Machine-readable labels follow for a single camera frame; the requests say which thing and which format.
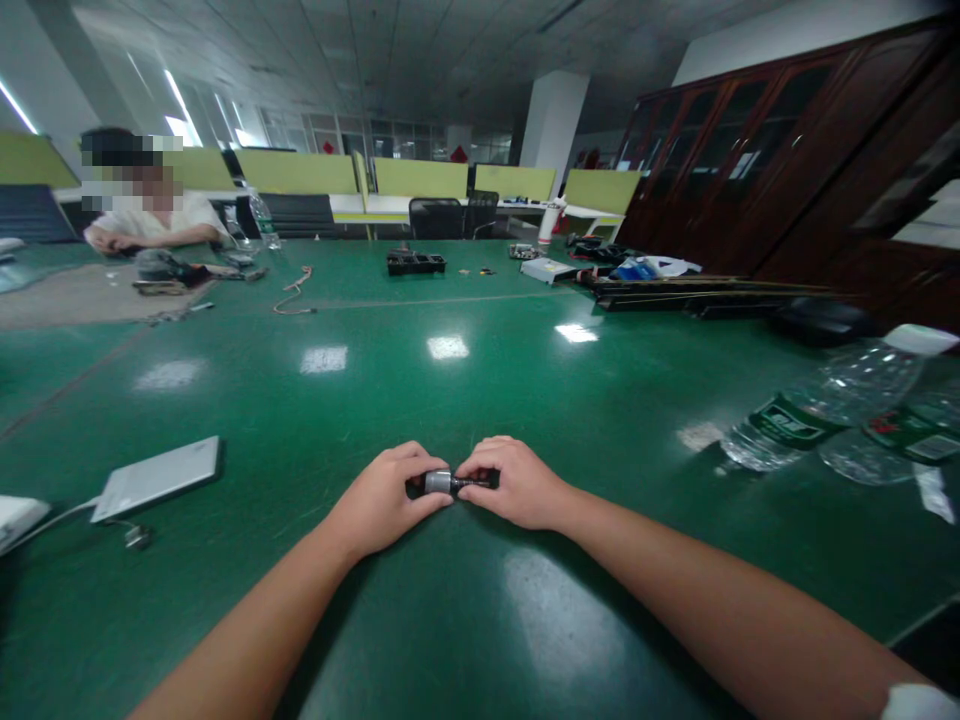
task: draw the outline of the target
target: brown cabinet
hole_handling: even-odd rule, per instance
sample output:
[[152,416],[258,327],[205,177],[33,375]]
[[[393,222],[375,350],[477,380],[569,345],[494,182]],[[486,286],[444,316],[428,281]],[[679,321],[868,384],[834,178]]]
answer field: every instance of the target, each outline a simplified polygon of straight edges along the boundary
[[884,327],[917,322],[960,332],[960,250],[901,232],[960,177],[957,87],[960,50],[952,50],[900,99],[756,277],[830,285]]
[[754,274],[948,35],[926,21],[641,98],[620,157],[642,177],[619,241]]

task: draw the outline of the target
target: plastic water bottle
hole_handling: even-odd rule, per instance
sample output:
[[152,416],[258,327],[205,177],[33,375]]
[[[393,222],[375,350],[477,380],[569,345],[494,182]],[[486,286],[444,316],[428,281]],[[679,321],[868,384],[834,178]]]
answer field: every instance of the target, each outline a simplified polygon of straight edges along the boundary
[[263,244],[267,250],[279,250],[280,236],[273,227],[273,216],[270,215],[270,208],[256,192],[250,195],[250,212],[253,213],[253,219],[257,221],[257,229],[260,231],[260,237],[263,238]]
[[734,462],[759,472],[796,462],[842,430],[896,405],[916,382],[924,360],[958,341],[933,328],[900,325],[777,393],[727,433],[720,447]]
[[960,382],[907,398],[820,448],[823,461],[864,485],[914,476],[914,463],[939,466],[960,452]]

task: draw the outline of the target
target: person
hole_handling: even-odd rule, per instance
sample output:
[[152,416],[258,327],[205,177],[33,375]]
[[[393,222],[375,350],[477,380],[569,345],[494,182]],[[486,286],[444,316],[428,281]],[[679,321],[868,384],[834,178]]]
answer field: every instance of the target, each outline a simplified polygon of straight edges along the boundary
[[153,138],[123,128],[98,128],[81,137],[84,163],[112,167],[123,195],[84,230],[90,245],[105,255],[130,254],[141,248],[170,248],[227,242],[223,223],[198,192],[184,191],[163,164],[163,153],[144,149]]
[[[131,717],[270,717],[350,569],[453,502],[442,493],[410,500],[405,492],[408,480],[444,467],[416,442],[380,453]],[[757,717],[956,717],[924,676],[763,570],[568,485],[507,436],[479,443],[456,475],[493,469],[498,489],[470,485],[460,499],[577,543]]]

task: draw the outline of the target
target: glass cabinet door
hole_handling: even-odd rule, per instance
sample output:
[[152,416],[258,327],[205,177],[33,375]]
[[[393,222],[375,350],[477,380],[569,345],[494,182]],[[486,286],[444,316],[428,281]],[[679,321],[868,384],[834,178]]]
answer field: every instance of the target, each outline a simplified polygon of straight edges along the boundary
[[683,188],[684,200],[696,201],[707,195],[710,186],[726,165],[730,153],[734,152],[743,140],[747,120],[760,103],[769,84],[770,81],[766,79],[742,82],[733,91],[720,120],[703,143],[703,149],[687,174],[687,182]]
[[713,104],[716,100],[717,90],[709,89],[700,91],[690,103],[690,109],[684,116],[673,140],[669,143],[663,168],[650,188],[651,198],[663,198],[670,193],[673,184],[683,170],[690,151],[693,150],[697,138],[700,137],[700,132],[703,130],[707,118],[710,117],[710,111],[713,110]]
[[640,164],[641,153],[646,147],[647,137],[650,135],[650,121],[653,119],[655,101],[648,100],[640,105],[630,120],[630,130],[627,142],[623,145],[617,170],[636,170]]
[[771,167],[777,151],[786,143],[796,145],[802,141],[801,135],[794,136],[793,129],[826,84],[833,68],[832,64],[809,67],[786,82],[760,126],[741,144],[742,154],[724,181],[719,200],[734,203],[744,200]]
[[637,166],[631,167],[631,170],[640,171],[640,182],[637,183],[637,194],[643,197],[643,187],[650,177],[650,173],[657,165],[660,155],[663,152],[664,145],[670,138],[670,129],[677,119],[677,113],[680,112],[680,103],[683,99],[681,93],[675,93],[660,101],[659,108],[653,120],[653,129],[650,132],[650,139],[646,147],[640,154],[640,161]]

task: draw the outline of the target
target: bottle cap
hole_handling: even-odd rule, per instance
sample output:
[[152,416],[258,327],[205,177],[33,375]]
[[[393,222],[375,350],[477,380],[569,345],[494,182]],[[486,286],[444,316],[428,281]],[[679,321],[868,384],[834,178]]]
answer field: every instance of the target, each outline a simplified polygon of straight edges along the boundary
[[939,355],[960,342],[960,338],[923,325],[898,325],[887,333],[883,342],[917,355]]

